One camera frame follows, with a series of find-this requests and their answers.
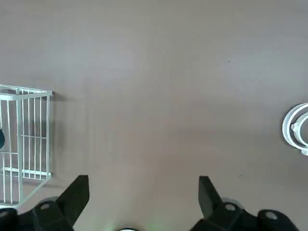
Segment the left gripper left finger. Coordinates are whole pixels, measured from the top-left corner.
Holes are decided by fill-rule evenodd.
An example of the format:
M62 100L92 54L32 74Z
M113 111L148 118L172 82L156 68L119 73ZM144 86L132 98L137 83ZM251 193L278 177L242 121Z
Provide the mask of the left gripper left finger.
M40 201L19 214L14 208L0 210L2 231L72 231L90 198L89 177L79 175L58 197Z

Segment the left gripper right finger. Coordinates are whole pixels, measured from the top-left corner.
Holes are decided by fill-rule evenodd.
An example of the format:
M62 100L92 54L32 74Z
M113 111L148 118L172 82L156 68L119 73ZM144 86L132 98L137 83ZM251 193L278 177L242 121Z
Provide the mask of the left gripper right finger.
M285 214L271 209L257 216L233 202L223 202L208 176L200 176L198 200L203 218L193 231L297 231L298 227Z

